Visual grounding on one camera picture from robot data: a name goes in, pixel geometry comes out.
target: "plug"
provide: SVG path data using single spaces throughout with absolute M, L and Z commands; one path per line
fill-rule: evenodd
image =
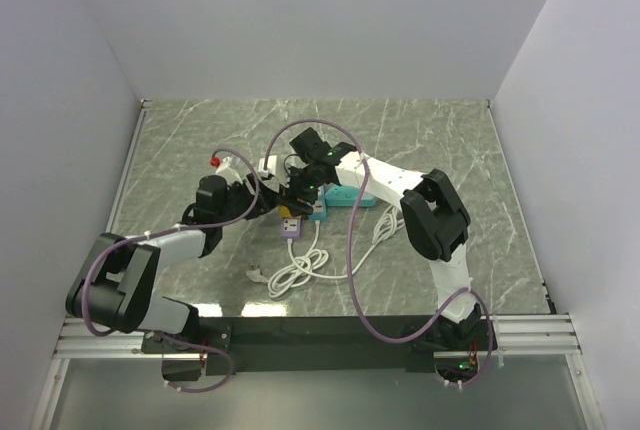
M 324 188 L 318 189 L 318 199 L 313 204 L 313 213 L 309 215 L 310 222 L 325 222 L 327 220 L 327 205 L 324 199 Z
M 302 230 L 302 221 L 299 218 L 283 218 L 280 235 L 285 240 L 298 240 Z

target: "power strip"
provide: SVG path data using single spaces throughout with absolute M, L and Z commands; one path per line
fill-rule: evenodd
M 343 187 L 334 185 L 325 196 L 325 202 L 328 207 L 353 207 L 360 189 L 354 187 Z M 373 207 L 376 204 L 376 197 L 364 192 L 360 200 L 360 207 Z
M 324 198 L 324 188 L 318 189 L 318 199 L 313 204 L 313 213 L 309 215 L 310 222 L 326 222 L 327 221 L 327 204 Z
M 285 240 L 298 240 L 300 239 L 300 232 L 302 230 L 302 220 L 300 218 L 283 218 L 282 227 L 280 228 L 280 235 Z

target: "glass panel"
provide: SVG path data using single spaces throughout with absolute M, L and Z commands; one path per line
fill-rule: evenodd
M 197 383 L 206 385 L 216 377 Z M 566 360 L 511 357 L 459 392 L 402 370 L 243 373 L 211 393 L 164 388 L 157 360 L 72 361 L 54 429 L 586 428 Z

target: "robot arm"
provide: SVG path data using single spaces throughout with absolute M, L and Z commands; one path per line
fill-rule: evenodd
M 346 143 L 332 148 L 312 128 L 302 132 L 291 145 L 307 164 L 304 168 L 291 167 L 285 171 L 282 159 L 271 157 L 265 171 L 264 160 L 260 161 L 262 177 L 275 177 L 285 188 L 288 200 L 295 199 L 298 206 L 300 200 L 312 204 L 317 198 L 317 188 L 326 183 L 360 188 L 365 177 L 362 164 L 365 158 L 369 166 L 365 190 L 402 211 L 409 241 L 430 261 L 438 306 L 460 288 L 470 287 L 465 242 L 471 219 L 444 172 L 433 170 L 425 175 L 398 168 L 366 154 L 361 156 Z M 475 304 L 473 296 L 460 295 L 443 316 L 457 324 L 471 314 Z
M 270 157 L 266 166 L 261 160 L 261 178 L 275 178 L 280 188 L 276 192 L 258 182 L 258 204 L 246 219 L 264 215 L 278 205 L 285 205 L 294 215 L 310 214 L 319 186 L 361 185 L 364 167 L 352 145 L 339 143 L 331 147 L 312 128 L 302 132 L 291 145 L 306 165 L 285 171 L 279 157 Z M 366 191 L 402 210 L 411 244 L 430 260 L 439 304 L 460 288 L 469 287 L 465 242 L 470 219 L 447 176 L 439 170 L 424 175 L 363 157 L 370 168 Z M 199 229 L 198 225 L 225 222 L 241 215 L 254 197 L 253 188 L 253 178 L 241 178 L 231 159 L 221 162 L 214 175 L 200 180 L 196 201 L 182 216 L 181 224 L 189 227 L 127 245 L 107 257 L 91 282 L 92 320 L 125 333 L 161 330 L 197 341 L 197 309 L 152 296 L 156 273 L 166 266 L 211 253 L 222 238 L 222 228 Z M 97 239 L 67 296 L 69 314 L 82 316 L 81 294 L 89 267 L 102 251 L 122 239 L 109 233 Z M 124 274 L 120 282 L 112 278 L 119 273 Z M 479 315 L 473 297 L 460 295 L 443 316 L 453 324 L 475 325 L 477 319 L 470 318 L 474 312 Z

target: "teal power strip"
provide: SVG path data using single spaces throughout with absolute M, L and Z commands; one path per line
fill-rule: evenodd
M 325 193 L 327 207 L 352 207 L 358 196 L 358 189 L 354 187 L 342 187 L 334 185 Z M 376 197 L 364 192 L 360 207 L 373 207 L 376 204 Z

